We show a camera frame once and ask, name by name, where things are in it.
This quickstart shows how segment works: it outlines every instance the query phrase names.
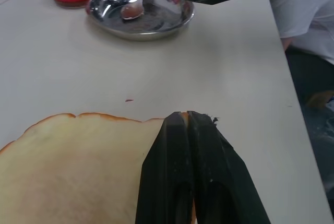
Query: bread slice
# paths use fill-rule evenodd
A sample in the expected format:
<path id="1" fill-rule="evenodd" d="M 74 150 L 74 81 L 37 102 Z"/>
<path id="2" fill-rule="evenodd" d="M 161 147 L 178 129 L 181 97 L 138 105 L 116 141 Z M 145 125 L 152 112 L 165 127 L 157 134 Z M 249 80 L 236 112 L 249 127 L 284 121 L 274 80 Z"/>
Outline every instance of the bread slice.
<path id="1" fill-rule="evenodd" d="M 0 223 L 134 224 L 162 123 L 84 113 L 31 126 L 0 154 Z"/>

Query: white shirt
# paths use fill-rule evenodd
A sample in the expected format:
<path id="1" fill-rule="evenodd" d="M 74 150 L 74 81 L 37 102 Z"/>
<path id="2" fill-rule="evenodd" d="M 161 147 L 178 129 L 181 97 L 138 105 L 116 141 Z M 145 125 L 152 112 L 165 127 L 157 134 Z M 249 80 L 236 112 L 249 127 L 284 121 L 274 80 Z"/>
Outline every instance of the white shirt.
<path id="1" fill-rule="evenodd" d="M 280 38 L 334 64 L 334 0 L 270 0 Z"/>

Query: person's arm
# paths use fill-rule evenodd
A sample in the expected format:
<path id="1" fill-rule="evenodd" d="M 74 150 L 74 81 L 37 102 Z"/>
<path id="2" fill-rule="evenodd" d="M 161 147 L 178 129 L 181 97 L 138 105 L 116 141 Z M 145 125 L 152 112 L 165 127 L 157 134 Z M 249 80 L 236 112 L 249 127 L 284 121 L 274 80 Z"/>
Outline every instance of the person's arm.
<path id="1" fill-rule="evenodd" d="M 288 49 L 289 45 L 292 43 L 293 37 L 284 38 L 284 39 L 281 39 L 281 41 L 282 41 L 284 51 L 286 51 Z"/>
<path id="2" fill-rule="evenodd" d="M 307 33 L 317 11 L 329 0 L 270 0 L 284 50 Z"/>

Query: stainless steel dish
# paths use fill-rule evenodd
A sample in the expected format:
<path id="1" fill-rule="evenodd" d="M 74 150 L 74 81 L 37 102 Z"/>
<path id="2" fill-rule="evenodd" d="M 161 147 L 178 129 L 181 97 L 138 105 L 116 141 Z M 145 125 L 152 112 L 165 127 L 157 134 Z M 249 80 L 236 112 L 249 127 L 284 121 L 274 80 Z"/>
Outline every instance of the stainless steel dish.
<path id="1" fill-rule="evenodd" d="M 144 0 L 145 12 L 133 20 L 121 18 L 121 8 L 136 0 L 90 0 L 86 12 L 93 22 L 128 40 L 156 40 L 178 32 L 194 16 L 194 5 L 184 0 Z"/>

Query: table surface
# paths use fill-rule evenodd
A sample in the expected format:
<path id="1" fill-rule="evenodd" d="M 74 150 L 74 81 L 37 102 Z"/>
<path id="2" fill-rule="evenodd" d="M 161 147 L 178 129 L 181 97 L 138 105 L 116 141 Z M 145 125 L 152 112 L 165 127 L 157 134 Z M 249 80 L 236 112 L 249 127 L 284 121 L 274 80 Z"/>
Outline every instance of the table surface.
<path id="1" fill-rule="evenodd" d="M 333 223 L 269 1 L 195 7 L 177 37 L 128 42 L 82 9 L 3 3 L 0 146 L 62 112 L 207 113 L 219 117 L 273 224 Z"/>

